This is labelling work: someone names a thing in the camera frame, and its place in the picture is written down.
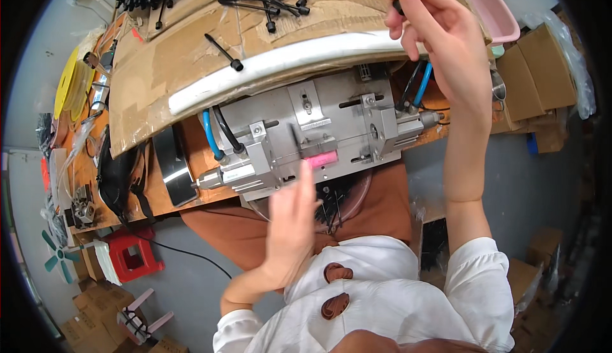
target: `pink label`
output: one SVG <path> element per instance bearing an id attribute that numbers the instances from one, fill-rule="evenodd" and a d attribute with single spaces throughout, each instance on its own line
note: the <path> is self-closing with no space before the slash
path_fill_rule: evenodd
<path id="1" fill-rule="evenodd" d="M 336 150 L 317 154 L 313 157 L 304 158 L 310 163 L 310 167 L 316 168 L 323 165 L 328 165 L 338 161 L 338 152 Z"/>

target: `brown pants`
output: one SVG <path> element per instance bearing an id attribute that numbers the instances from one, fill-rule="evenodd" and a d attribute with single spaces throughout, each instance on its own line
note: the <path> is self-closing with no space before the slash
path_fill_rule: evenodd
<path id="1" fill-rule="evenodd" d="M 181 211 L 180 216 L 189 228 L 241 269 L 251 270 L 263 263 L 267 222 L 241 207 L 237 198 Z M 328 245 L 367 235 L 388 235 L 410 244 L 408 178 L 402 160 L 374 169 L 359 211 L 344 221 L 334 235 L 316 235 L 315 254 Z"/>

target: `pink plastic basin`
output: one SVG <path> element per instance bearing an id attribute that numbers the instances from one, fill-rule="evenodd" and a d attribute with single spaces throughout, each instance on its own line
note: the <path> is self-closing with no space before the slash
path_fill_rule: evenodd
<path id="1" fill-rule="evenodd" d="M 491 46 L 518 39 L 521 34 L 518 23 L 504 0 L 470 0 L 470 2 L 491 34 L 493 39 Z"/>

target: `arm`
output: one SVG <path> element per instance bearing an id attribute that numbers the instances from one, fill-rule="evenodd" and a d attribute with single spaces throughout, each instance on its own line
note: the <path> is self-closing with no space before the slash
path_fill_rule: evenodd
<path id="1" fill-rule="evenodd" d="M 221 297 L 215 353 L 244 352 L 262 327 L 253 304 L 297 280 L 308 267 L 315 244 L 313 214 L 319 205 L 315 198 L 312 170 L 302 161 L 299 180 L 271 197 L 264 263 L 233 278 Z"/>
<path id="2" fill-rule="evenodd" d="M 299 180 L 271 197 L 264 263 L 230 281 L 221 297 L 222 317 L 252 310 L 266 292 L 284 288 L 302 275 L 315 244 L 316 198 L 312 170 L 302 161 Z"/>
<path id="3" fill-rule="evenodd" d="M 413 61 L 419 58 L 416 42 L 425 44 L 436 82 L 450 102 L 444 194 L 452 255 L 466 242 L 491 237 L 481 201 L 492 116 L 486 48 L 478 21 L 456 0 L 399 1 L 406 17 L 389 10 L 390 36 L 402 37 L 402 46 Z"/>
<path id="4" fill-rule="evenodd" d="M 413 61 L 416 41 L 430 53 L 436 82 L 452 117 L 444 159 L 450 259 L 444 293 L 489 351 L 510 350 L 514 307 L 508 258 L 497 250 L 482 209 L 485 151 L 491 130 L 491 77 L 473 14 L 455 0 L 400 0 L 410 25 L 389 11 L 387 26 Z"/>

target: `red plastic stool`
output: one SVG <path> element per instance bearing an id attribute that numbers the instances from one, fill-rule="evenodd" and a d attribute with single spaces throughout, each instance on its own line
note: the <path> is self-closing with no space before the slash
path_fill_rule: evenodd
<path id="1" fill-rule="evenodd" d="M 136 234 L 147 239 L 153 239 L 155 236 L 151 227 L 144 227 L 138 230 Z M 119 281 L 122 283 L 163 270 L 166 267 L 163 261 L 155 261 L 148 241 L 136 237 L 125 228 L 113 232 L 105 237 L 104 241 L 108 243 L 111 262 Z M 139 256 L 130 255 L 127 249 L 132 246 L 140 249 L 142 260 Z"/>

